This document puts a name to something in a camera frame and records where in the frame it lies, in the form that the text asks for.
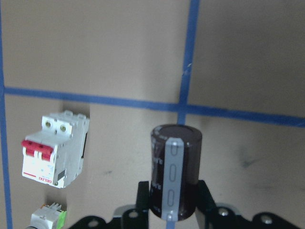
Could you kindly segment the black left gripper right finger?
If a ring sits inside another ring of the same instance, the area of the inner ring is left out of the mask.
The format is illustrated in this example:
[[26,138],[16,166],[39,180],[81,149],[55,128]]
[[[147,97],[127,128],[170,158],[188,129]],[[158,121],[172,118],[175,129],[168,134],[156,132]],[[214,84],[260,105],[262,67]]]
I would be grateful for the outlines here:
[[203,213],[207,214],[216,208],[216,203],[211,192],[204,180],[198,181],[198,192],[196,197],[196,207]]

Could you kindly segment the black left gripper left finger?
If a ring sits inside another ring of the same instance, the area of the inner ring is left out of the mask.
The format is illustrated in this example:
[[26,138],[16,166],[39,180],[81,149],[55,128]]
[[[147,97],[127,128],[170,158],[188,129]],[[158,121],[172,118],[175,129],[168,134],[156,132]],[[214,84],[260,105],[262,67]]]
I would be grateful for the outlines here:
[[140,181],[138,183],[135,206],[138,210],[142,211],[143,213],[149,212],[149,209],[150,209],[149,197],[150,197],[149,196],[149,182]]

